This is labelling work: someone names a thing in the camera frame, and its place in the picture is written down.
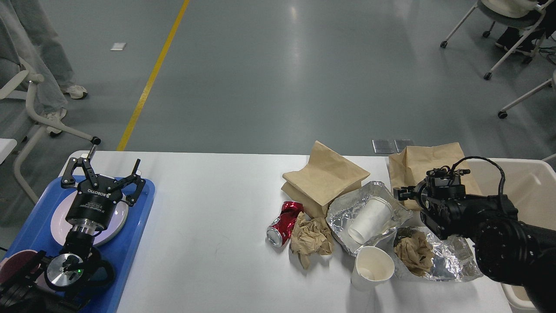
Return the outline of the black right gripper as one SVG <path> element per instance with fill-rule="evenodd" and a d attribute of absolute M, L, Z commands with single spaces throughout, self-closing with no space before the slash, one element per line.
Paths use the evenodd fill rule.
<path fill-rule="evenodd" d="M 468 194 L 461 177 L 470 169 L 433 168 L 417 186 L 393 188 L 398 201 L 421 205 L 421 220 L 437 238 L 461 236 L 476 240 L 489 220 L 517 220 L 518 209 L 504 193 L 491 196 Z"/>

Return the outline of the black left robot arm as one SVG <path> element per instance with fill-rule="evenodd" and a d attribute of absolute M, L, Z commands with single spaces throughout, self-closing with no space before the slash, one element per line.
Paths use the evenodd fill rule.
<path fill-rule="evenodd" d="M 1 262 L 3 313 L 109 313 L 117 307 L 152 198 L 137 159 L 130 175 L 68 159 Z"/>

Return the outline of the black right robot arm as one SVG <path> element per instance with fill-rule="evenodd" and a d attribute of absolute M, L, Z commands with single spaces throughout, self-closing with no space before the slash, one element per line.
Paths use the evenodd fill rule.
<path fill-rule="evenodd" d="M 470 194 L 462 182 L 469 169 L 442 166 L 426 172 L 415 186 L 393 190 L 397 200 L 413 200 L 423 224 L 440 240 L 470 239 L 481 273 L 497 283 L 520 286 L 541 313 L 555 311 L 555 231 L 518 220 L 518 210 L 503 192 Z"/>

